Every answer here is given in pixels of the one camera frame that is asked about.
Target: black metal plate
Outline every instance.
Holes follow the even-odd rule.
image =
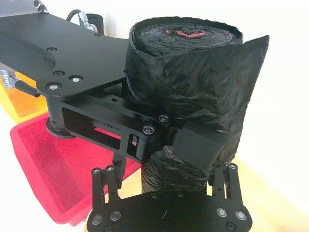
[[[173,191],[156,195],[152,198],[149,192],[105,204],[90,214],[88,231],[105,232],[107,227],[113,227],[114,232],[230,232],[226,224],[232,222],[236,226],[234,232],[247,232],[252,226],[248,210],[236,200],[193,192],[185,192],[182,197]],[[227,217],[218,216],[218,208],[224,208]],[[237,219],[237,210],[244,212],[247,219]],[[114,211],[121,213],[118,221],[110,219]],[[92,219],[97,214],[102,215],[103,221],[93,225]]]
[[[64,100],[125,76],[127,39],[82,28],[51,14],[26,14],[0,18],[0,63],[37,81],[43,95]],[[49,47],[57,51],[48,52]],[[53,72],[63,71],[63,76]],[[79,75],[83,80],[72,82]],[[58,90],[48,90],[59,83]]]

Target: red tray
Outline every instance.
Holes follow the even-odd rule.
[[[72,226],[92,204],[91,170],[112,163],[113,152],[80,138],[58,139],[46,129],[48,114],[15,126],[11,138],[32,191],[49,216]],[[125,178],[140,168],[127,159]]]

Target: black cable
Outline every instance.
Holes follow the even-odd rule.
[[[78,13],[80,13],[80,12],[82,12],[82,11],[80,11],[80,10],[72,10],[70,13],[69,13],[69,15],[68,15],[68,17],[67,17],[67,21],[71,21],[71,19],[73,18],[73,16],[74,15],[76,15],[76,14],[78,14]]]

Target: roll of black trash bags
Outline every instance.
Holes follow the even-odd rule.
[[[268,41],[264,36],[243,43],[236,27],[208,20],[143,20],[129,35],[128,97],[171,118],[225,133],[226,143],[212,167],[227,164],[235,156]],[[185,163],[166,146],[142,166],[143,192],[204,191],[210,171]]]

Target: yellow surface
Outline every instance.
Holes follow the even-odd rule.
[[[16,73],[16,76],[28,85],[35,87],[35,81]],[[5,88],[0,81],[0,104],[16,123],[21,123],[47,112],[44,96],[35,98],[15,88]]]
[[[240,159],[235,158],[233,162],[239,167],[243,203],[253,219],[250,232],[309,232],[308,215],[296,208]],[[138,170],[123,182],[119,195],[126,198],[140,193]]]

